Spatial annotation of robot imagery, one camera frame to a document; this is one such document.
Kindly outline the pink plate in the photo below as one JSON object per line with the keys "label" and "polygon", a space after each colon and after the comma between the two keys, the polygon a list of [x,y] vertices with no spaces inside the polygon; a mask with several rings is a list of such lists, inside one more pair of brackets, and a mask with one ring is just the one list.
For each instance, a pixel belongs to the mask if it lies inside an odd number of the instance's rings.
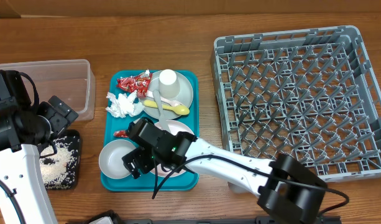
{"label": "pink plate", "polygon": [[[155,124],[156,127],[159,129],[163,130],[160,124]],[[173,143],[173,146],[169,146],[169,149],[172,150],[173,155],[172,155],[172,161],[177,164],[177,167],[185,161],[185,147],[189,146],[191,142],[196,140],[196,136],[193,134],[192,130],[185,124],[179,122],[179,121],[174,121],[170,120],[168,122],[168,126],[170,128],[170,133],[174,136],[174,140],[169,141],[169,143]],[[162,171],[167,173],[167,172],[173,172],[176,173],[176,170],[173,169],[167,169],[165,166],[162,166],[161,164],[154,164],[154,168],[157,166],[162,167]]]}

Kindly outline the small red wrapper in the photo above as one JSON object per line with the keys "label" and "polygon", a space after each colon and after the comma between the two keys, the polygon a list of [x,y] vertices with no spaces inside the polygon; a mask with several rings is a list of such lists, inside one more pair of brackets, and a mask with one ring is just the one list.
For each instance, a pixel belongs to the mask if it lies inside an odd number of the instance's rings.
{"label": "small red wrapper", "polygon": [[113,136],[115,138],[128,138],[128,130],[120,130],[120,131],[115,131]]}

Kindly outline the grey bowl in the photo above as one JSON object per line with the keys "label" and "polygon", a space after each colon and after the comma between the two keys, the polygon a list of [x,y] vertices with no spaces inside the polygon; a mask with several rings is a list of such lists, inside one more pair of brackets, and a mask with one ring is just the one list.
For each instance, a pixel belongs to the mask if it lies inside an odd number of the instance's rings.
{"label": "grey bowl", "polygon": [[122,179],[130,175],[122,157],[132,152],[135,145],[125,139],[117,139],[106,144],[99,155],[101,172],[111,179]]}

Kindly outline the white napkin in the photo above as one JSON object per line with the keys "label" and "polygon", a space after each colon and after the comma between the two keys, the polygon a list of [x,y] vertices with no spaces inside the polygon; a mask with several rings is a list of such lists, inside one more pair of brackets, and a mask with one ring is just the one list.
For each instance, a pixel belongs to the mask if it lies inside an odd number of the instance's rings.
{"label": "white napkin", "polygon": [[141,114],[145,108],[141,101],[135,102],[137,90],[129,95],[120,93],[118,97],[108,92],[106,98],[111,102],[111,105],[106,107],[106,111],[114,118],[125,118],[127,115],[134,117]]}

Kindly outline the large red snack wrapper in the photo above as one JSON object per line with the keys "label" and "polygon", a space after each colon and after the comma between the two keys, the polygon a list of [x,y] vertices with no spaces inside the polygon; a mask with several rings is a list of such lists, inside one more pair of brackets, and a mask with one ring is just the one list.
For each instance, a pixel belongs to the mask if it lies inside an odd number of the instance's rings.
{"label": "large red snack wrapper", "polygon": [[138,98],[145,98],[151,82],[152,73],[149,69],[136,75],[117,79],[117,87],[128,93],[137,93]]}

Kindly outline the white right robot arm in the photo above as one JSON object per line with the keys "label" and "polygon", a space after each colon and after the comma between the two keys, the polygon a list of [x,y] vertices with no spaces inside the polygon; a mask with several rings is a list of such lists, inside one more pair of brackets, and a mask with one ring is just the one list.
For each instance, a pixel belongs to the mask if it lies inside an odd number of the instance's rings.
{"label": "white right robot arm", "polygon": [[255,195],[257,205],[279,223],[315,223],[350,201],[286,154],[274,160],[242,156],[188,132],[171,134],[145,117],[131,122],[123,135],[138,145],[122,157],[133,178],[158,165],[169,169],[169,177],[181,170],[211,175]]}

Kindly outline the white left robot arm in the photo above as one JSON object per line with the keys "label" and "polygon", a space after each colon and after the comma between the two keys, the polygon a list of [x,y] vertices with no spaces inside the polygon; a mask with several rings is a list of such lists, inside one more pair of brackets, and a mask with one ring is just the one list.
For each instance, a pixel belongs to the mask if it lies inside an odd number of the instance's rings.
{"label": "white left robot arm", "polygon": [[15,70],[0,70],[0,209],[6,223],[56,223],[40,170],[41,152],[78,117],[57,96],[31,98]]}

